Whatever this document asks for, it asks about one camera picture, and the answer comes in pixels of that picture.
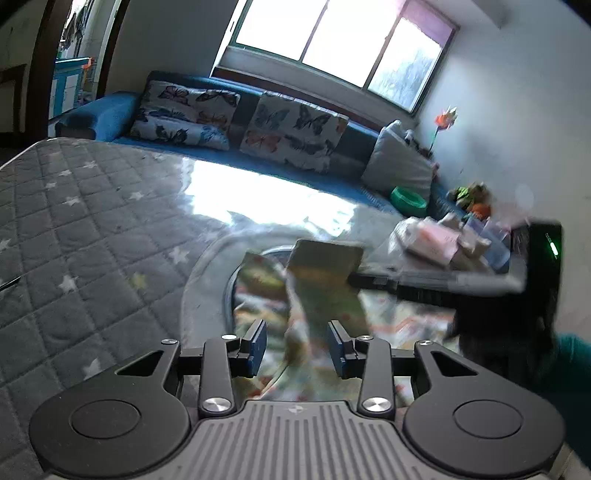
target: ribbed gray plate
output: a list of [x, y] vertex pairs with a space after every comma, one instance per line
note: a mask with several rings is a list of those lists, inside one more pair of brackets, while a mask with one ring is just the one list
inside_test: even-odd
[[[249, 401], [205, 420], [184, 450], [143, 480], [447, 480], [417, 459], [382, 420], [345, 402]], [[536, 475], [532, 480], [545, 480]]]

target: windowpane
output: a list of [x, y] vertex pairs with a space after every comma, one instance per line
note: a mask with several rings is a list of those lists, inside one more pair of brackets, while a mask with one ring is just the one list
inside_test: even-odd
[[325, 0], [254, 0], [237, 43], [298, 60]]
[[452, 34], [441, 18], [411, 2], [394, 31], [369, 90], [412, 110]]
[[330, 0], [304, 63], [362, 87], [403, 3]]

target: toy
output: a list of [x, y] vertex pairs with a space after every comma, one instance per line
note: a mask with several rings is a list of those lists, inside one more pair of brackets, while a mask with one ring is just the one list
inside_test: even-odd
[[458, 187], [447, 193], [447, 199], [456, 202], [456, 205], [466, 212], [474, 211], [479, 219], [486, 219], [491, 215], [491, 207], [488, 203], [489, 192], [484, 183], [474, 182], [468, 187]]
[[486, 203], [475, 203], [468, 207], [468, 212], [479, 220], [486, 220], [491, 216], [491, 206]]

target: sunlight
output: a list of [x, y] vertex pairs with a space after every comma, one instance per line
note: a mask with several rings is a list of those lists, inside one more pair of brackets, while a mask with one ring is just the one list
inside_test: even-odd
[[248, 170], [195, 161], [183, 164], [188, 185], [184, 193], [191, 198], [195, 215], [204, 215], [233, 224], [232, 212], [258, 224], [316, 227], [331, 236], [350, 229], [355, 204], [305, 185]]

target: butterfly print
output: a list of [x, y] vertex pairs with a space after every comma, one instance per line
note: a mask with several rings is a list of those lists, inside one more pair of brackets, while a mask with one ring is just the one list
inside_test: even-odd
[[270, 153], [277, 151], [277, 145], [281, 137], [279, 135], [259, 135], [252, 130], [246, 132], [246, 144], [251, 147], [258, 146], [259, 148], [265, 147]]
[[285, 138], [290, 141], [290, 148], [293, 150], [301, 150], [302, 152], [306, 152], [308, 155], [314, 155], [325, 148], [323, 144], [307, 143], [297, 137], [293, 137], [292, 135], [286, 135]]
[[140, 122], [144, 122], [144, 123], [148, 122], [148, 117], [146, 116], [145, 108], [138, 109], [138, 113], [135, 115], [135, 119], [139, 120]]
[[205, 112], [199, 112], [199, 118], [197, 118], [198, 124], [206, 124], [206, 125], [217, 125], [221, 128], [224, 128], [228, 123], [228, 118], [226, 115], [215, 115], [208, 116]]
[[173, 100], [175, 102], [182, 103], [183, 105], [189, 104], [188, 97], [189, 97], [188, 90], [185, 90], [182, 88], [177, 88], [173, 85], [168, 85], [162, 91], [162, 93], [160, 93], [160, 95], [158, 95], [158, 98], [166, 98], [167, 100]]
[[265, 125], [269, 130], [277, 130], [289, 112], [289, 109], [286, 108], [271, 113], [266, 105], [261, 105], [255, 114], [255, 125], [258, 128], [262, 128]]
[[199, 138], [199, 145], [206, 145], [211, 140], [218, 140], [221, 143], [227, 144], [228, 138], [217, 127], [211, 125], [205, 125], [201, 130], [201, 136]]
[[332, 155], [335, 151], [336, 145], [332, 143], [330, 140], [325, 140], [324, 143], [326, 144], [326, 154]]
[[306, 105], [300, 105], [300, 117], [296, 120], [294, 128], [298, 130], [302, 130], [306, 127], [311, 128], [314, 131], [314, 135], [320, 135], [322, 133], [322, 129], [326, 125], [326, 122], [330, 120], [331, 114], [324, 113], [322, 115], [317, 116], [316, 118], [312, 117], [312, 114], [308, 110]]
[[159, 140], [168, 143], [184, 143], [187, 139], [187, 132], [189, 130], [177, 130], [174, 134], [168, 133], [162, 125], [156, 125], [156, 137]]
[[232, 92], [220, 92], [216, 90], [207, 90], [199, 95], [195, 101], [196, 102], [207, 102], [212, 98], [222, 98], [228, 105], [233, 106], [236, 108], [238, 106], [238, 100], [240, 100], [240, 95], [237, 93]]
[[176, 110], [168, 110], [167, 108], [158, 108], [158, 110], [153, 110], [148, 112], [149, 116], [154, 116], [156, 118], [165, 117], [165, 118], [175, 118], [176, 120], [183, 120], [185, 122], [190, 122], [187, 116], [182, 112], [177, 112]]

